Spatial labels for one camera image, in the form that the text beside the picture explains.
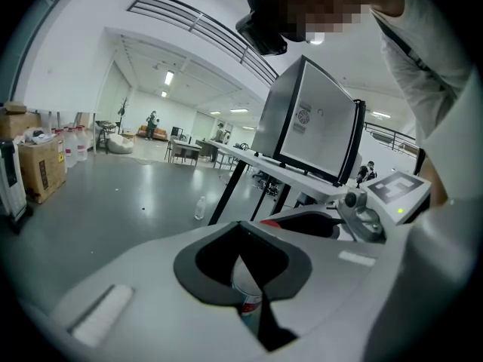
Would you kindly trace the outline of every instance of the person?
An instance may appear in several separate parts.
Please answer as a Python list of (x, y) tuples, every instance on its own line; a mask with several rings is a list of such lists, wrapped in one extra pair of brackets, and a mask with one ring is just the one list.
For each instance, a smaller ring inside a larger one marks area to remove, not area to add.
[[(222, 123), (219, 123), (218, 124), (218, 130), (217, 132), (215, 133), (214, 137), (211, 138), (212, 141), (214, 142), (219, 142), (219, 143), (222, 143), (223, 140), (223, 127), (225, 125), (222, 124)], [(211, 159), (210, 159), (210, 162), (214, 162), (216, 159), (217, 159), (217, 153), (218, 153), (218, 148), (215, 147), (215, 146), (212, 146), (211, 147)]]
[[(382, 54), (416, 119), (418, 146), (446, 116), (462, 92), (472, 64), (431, 0), (275, 0), (280, 32), (333, 32), (369, 5), (382, 32)], [(432, 182), (431, 205), (445, 189), (425, 155), (420, 176)]]
[(377, 178), (377, 172), (374, 171), (374, 162), (369, 161), (367, 165), (362, 165), (359, 169), (359, 173), (357, 173), (357, 178), (355, 179), (357, 182), (357, 188), (359, 188), (361, 183), (365, 183), (366, 181), (375, 178)]
[(154, 137), (154, 130), (156, 129), (156, 125), (158, 124), (159, 119), (156, 116), (156, 111), (153, 111), (148, 118), (146, 118), (148, 122), (148, 128), (146, 129), (146, 137), (145, 140), (152, 140)]

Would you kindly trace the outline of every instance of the cardboard box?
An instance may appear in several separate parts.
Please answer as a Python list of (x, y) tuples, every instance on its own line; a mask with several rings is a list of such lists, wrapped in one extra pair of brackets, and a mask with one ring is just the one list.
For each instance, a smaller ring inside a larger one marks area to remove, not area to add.
[(63, 138), (48, 143), (18, 146), (20, 172), (27, 197), (41, 204), (65, 181)]
[(5, 102), (3, 108), (7, 114), (24, 114), (27, 112), (27, 106), (20, 102)]
[(0, 111), (0, 138), (14, 139), (23, 134), (29, 127), (41, 127), (40, 114), (7, 114), (6, 109)]

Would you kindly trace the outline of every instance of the white table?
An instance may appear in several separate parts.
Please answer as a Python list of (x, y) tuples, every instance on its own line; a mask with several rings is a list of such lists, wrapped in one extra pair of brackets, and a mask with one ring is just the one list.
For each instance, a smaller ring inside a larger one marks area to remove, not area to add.
[[(233, 189), (235, 188), (247, 164), (253, 167), (257, 167), (261, 171), (267, 173), (270, 177), (276, 178), (284, 183), (282, 190), (278, 194), (277, 202), (273, 207), (271, 214), (279, 213), (281, 211), (281, 208), (283, 207), (292, 186), (294, 187), (294, 189), (299, 190), (306, 195), (312, 197), (320, 204), (325, 204), (335, 199), (338, 199), (340, 196), (344, 195), (347, 192), (347, 187), (345, 186), (340, 186), (337, 188), (336, 186), (333, 186), (330, 183), (318, 179), (311, 174), (305, 174), (302, 170), (289, 166), (280, 167), (280, 163), (275, 160), (272, 160), (270, 158), (264, 158), (261, 156), (257, 157), (255, 156), (255, 152), (253, 150), (244, 151), (232, 146), (223, 145), (222, 143), (216, 143), (213, 141), (210, 141), (210, 144), (216, 146), (218, 149), (222, 149), (225, 152), (228, 152), (234, 157), (237, 157), (239, 161), (208, 225), (217, 223), (218, 219), (221, 216), (221, 213), (223, 212), (223, 209), (226, 206), (226, 203), (232, 195)], [(254, 219), (260, 205), (262, 204), (262, 200), (265, 196), (266, 190), (268, 189), (269, 183), (270, 181), (266, 182), (265, 189), (263, 190), (262, 196), (258, 201), (258, 205), (254, 211), (252, 220)]]
[(192, 164), (192, 161), (195, 160), (195, 167), (196, 167), (196, 165), (198, 164), (199, 152), (202, 149), (200, 145), (196, 145), (195, 143), (179, 141), (179, 140), (172, 140), (171, 143), (173, 144), (173, 147), (171, 148), (170, 162), (174, 160), (174, 155), (176, 150), (181, 149), (181, 155), (183, 158), (185, 158), (186, 151), (191, 152), (191, 156), (188, 158), (191, 159), (191, 164)]

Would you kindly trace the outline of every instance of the gray floor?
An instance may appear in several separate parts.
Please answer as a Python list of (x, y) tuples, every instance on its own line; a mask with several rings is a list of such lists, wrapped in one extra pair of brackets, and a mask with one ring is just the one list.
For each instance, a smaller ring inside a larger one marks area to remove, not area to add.
[[(20, 236), (0, 222), (0, 260), (17, 294), (48, 313), (75, 284), (129, 248), (208, 224), (227, 171), (207, 167), (90, 156), (68, 172), (66, 183), (35, 207)], [(261, 195), (244, 174), (220, 222), (250, 219)], [(206, 196), (205, 218), (194, 218)], [(293, 206), (297, 193), (289, 194)], [(269, 215), (265, 197), (257, 219)]]

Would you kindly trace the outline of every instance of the white floor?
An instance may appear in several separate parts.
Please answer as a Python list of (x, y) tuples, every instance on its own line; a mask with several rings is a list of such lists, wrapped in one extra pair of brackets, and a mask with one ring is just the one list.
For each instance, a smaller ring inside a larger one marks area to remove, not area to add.
[[(136, 136), (134, 141), (134, 151), (131, 154), (123, 154), (119, 155), (120, 157), (126, 158), (134, 158), (136, 160), (143, 160), (143, 161), (156, 161), (156, 162), (168, 162), (168, 156), (166, 155), (166, 150), (168, 149), (168, 142), (158, 141), (158, 140), (145, 140), (142, 137)], [(186, 162), (183, 162), (181, 158), (175, 158), (174, 163), (178, 165), (195, 165), (195, 162), (191, 161), (190, 159), (186, 159)], [(214, 167), (213, 162), (210, 162), (210, 157), (200, 157), (198, 159), (198, 166), (199, 167)], [(223, 165), (223, 169), (229, 169), (229, 165)]]

